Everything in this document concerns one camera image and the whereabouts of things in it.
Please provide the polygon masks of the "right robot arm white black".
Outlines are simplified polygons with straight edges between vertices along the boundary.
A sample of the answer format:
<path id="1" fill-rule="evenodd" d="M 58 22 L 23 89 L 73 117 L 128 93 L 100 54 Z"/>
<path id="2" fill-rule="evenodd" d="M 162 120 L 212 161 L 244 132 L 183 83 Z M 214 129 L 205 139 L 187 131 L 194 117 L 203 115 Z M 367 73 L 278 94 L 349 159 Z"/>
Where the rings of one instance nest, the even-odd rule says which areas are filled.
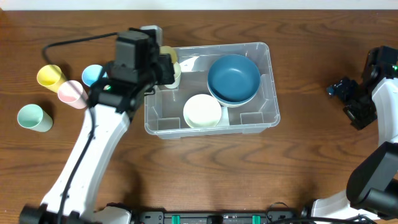
<path id="1" fill-rule="evenodd" d="M 310 223 L 368 222 L 397 218 L 397 49 L 369 51 L 362 82 L 344 77 L 326 91 L 344 104 L 351 125 L 378 126 L 378 147 L 349 177 L 346 189 L 315 200 L 302 216 Z"/>

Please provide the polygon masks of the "white small bowl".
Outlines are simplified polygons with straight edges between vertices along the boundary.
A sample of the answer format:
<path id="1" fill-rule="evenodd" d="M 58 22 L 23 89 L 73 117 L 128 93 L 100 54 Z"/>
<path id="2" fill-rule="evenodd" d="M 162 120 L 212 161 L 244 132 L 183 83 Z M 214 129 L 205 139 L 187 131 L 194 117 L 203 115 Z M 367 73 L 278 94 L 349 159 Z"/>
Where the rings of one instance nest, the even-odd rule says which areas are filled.
<path id="1" fill-rule="evenodd" d="M 191 128 L 214 127 L 220 122 L 221 116 L 221 105 L 206 94 L 189 98 L 183 107 L 184 120 Z"/>

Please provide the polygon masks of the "white cup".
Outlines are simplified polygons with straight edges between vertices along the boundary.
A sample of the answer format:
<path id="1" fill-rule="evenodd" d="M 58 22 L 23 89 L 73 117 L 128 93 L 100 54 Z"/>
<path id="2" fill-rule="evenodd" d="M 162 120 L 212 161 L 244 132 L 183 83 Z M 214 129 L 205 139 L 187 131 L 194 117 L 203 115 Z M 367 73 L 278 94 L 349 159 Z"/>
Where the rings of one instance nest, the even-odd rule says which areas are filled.
<path id="1" fill-rule="evenodd" d="M 174 63 L 174 72 L 175 72 L 175 74 L 174 74 L 175 81 L 172 84 L 165 85 L 165 87 L 168 89 L 174 89 L 174 88 L 178 87 L 180 84 L 182 71 L 181 71 L 181 66 L 178 62 Z"/>

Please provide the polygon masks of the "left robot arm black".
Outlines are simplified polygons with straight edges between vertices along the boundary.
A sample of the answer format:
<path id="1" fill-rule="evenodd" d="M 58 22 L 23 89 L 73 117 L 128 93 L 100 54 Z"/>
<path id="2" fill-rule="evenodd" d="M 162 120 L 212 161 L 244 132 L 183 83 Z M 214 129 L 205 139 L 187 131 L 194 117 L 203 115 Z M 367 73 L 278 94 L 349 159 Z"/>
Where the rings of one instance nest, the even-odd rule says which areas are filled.
<path id="1" fill-rule="evenodd" d="M 98 189 L 110 158 L 147 95 L 172 84 L 170 54 L 162 54 L 162 29 L 129 28 L 116 36 L 115 59 L 103 65 L 85 98 L 83 126 L 70 157 L 40 206 L 25 205 L 19 223 L 133 223 L 121 203 L 95 210 Z"/>

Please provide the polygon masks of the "light blue cup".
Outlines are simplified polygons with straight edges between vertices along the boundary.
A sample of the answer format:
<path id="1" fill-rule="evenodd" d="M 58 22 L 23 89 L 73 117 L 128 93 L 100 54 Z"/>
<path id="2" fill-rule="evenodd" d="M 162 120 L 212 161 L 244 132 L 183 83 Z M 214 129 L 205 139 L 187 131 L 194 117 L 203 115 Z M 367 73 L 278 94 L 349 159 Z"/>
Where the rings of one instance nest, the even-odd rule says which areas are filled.
<path id="1" fill-rule="evenodd" d="M 86 86 L 91 86 L 98 79 L 98 75 L 102 71 L 101 65 L 90 65 L 84 69 L 81 79 Z"/>

